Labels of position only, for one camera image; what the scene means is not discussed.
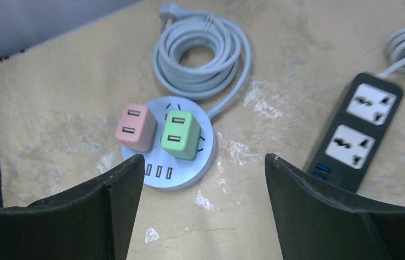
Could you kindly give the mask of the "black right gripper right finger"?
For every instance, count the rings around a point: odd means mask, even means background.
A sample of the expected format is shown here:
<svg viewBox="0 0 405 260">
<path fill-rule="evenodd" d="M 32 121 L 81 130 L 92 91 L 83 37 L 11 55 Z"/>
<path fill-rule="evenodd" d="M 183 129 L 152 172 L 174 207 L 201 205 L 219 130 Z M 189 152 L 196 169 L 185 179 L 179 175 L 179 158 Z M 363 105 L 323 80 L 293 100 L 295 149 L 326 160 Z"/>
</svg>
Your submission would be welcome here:
<svg viewBox="0 0 405 260">
<path fill-rule="evenodd" d="M 269 153 L 265 177 L 284 259 L 405 259 L 405 207 L 359 196 Z"/>
</svg>

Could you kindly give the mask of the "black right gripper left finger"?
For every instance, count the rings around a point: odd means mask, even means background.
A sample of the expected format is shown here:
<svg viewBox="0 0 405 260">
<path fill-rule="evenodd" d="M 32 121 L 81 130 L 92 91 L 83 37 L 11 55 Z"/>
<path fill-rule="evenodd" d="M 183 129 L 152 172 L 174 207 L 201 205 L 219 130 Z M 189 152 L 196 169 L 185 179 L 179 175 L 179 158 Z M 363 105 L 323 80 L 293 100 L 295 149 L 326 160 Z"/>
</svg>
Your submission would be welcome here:
<svg viewBox="0 0 405 260">
<path fill-rule="evenodd" d="M 144 165 L 136 154 L 26 207 L 0 208 L 0 259 L 126 259 Z"/>
</svg>

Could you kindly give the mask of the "light blue round socket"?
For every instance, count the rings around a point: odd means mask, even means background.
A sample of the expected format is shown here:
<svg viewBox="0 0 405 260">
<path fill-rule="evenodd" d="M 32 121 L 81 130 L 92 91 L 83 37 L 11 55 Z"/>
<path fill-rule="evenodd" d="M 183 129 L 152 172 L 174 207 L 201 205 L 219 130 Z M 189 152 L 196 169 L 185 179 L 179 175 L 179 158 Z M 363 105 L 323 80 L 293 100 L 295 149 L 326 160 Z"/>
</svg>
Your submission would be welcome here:
<svg viewBox="0 0 405 260">
<path fill-rule="evenodd" d="M 151 187 L 179 190 L 199 181 L 209 171 L 217 153 L 217 139 L 206 112 L 195 102 L 177 96 L 164 96 L 143 104 L 151 110 L 158 122 L 152 146 L 147 152 L 137 152 L 121 144 L 123 158 L 143 155 L 144 183 Z M 164 125 L 171 110 L 191 112 L 201 126 L 197 153 L 193 160 L 177 159 L 161 148 Z"/>
</svg>

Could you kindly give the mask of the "black strip with pink plugs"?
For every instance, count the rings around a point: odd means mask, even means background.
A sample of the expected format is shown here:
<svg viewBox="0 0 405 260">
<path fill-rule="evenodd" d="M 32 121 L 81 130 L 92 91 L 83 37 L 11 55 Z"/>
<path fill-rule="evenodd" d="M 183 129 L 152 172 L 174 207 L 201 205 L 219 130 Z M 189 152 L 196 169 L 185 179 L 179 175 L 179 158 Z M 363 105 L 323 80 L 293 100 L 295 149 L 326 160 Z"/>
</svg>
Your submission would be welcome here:
<svg viewBox="0 0 405 260">
<path fill-rule="evenodd" d="M 338 97 L 303 171 L 357 192 L 403 96 L 398 84 L 357 74 Z"/>
</svg>

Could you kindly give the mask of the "pink plug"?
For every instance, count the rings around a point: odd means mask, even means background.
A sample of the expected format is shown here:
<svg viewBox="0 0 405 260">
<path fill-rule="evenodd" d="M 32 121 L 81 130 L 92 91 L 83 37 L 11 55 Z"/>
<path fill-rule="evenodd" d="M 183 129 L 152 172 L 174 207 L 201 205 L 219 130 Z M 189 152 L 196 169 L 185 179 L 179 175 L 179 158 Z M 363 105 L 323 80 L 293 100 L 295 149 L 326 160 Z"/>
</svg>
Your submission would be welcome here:
<svg viewBox="0 0 405 260">
<path fill-rule="evenodd" d="M 118 122 L 115 137 L 126 148 L 147 152 L 152 146 L 158 122 L 142 103 L 127 103 Z"/>
</svg>

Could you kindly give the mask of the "green plug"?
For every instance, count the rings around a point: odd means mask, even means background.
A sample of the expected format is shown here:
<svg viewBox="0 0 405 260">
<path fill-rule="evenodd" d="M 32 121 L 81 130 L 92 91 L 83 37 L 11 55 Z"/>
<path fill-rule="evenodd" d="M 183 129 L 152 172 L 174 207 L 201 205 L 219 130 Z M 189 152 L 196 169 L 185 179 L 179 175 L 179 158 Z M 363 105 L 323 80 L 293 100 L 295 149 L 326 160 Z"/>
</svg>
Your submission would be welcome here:
<svg viewBox="0 0 405 260">
<path fill-rule="evenodd" d="M 161 148 L 177 159 L 193 160 L 200 132 L 201 126 L 191 112 L 171 110 L 164 125 Z"/>
</svg>

